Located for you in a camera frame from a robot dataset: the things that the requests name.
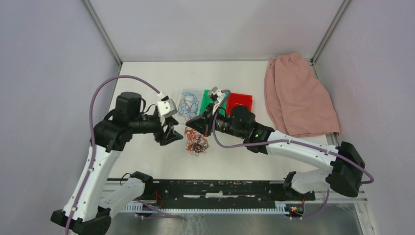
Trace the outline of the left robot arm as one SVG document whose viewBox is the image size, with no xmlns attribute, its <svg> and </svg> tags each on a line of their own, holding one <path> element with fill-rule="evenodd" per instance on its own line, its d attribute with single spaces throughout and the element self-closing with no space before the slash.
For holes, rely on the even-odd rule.
<svg viewBox="0 0 415 235">
<path fill-rule="evenodd" d="M 51 221 L 65 229 L 67 235 L 104 235 L 112 219 L 131 201 L 150 198 L 155 189 L 153 178 L 134 172 L 109 196 L 102 198 L 109 174 L 135 134 L 153 134 L 161 146 L 183 137 L 174 127 L 177 112 L 172 99 L 159 94 L 153 114 L 141 106 L 145 103 L 138 93 L 123 92 L 115 108 L 94 126 L 87 162 L 68 203 L 52 213 Z"/>
</svg>

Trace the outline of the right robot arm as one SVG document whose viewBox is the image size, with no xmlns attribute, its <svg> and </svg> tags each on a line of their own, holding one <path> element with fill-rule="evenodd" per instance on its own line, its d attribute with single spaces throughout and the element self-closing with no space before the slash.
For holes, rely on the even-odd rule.
<svg viewBox="0 0 415 235">
<path fill-rule="evenodd" d="M 349 142 L 339 146 L 316 144 L 291 137 L 255 120 L 255 114 L 246 106 L 233 107 L 230 115 L 222 115 L 209 104 L 203 113 L 188 120 L 186 127 L 208 137 L 221 132 L 243 139 L 241 147 L 253 153 L 283 156 L 300 161 L 315 169 L 307 172 L 290 172 L 285 178 L 283 195 L 297 199 L 310 191 L 331 189 L 336 193 L 355 198 L 368 174 L 365 162 Z"/>
</svg>

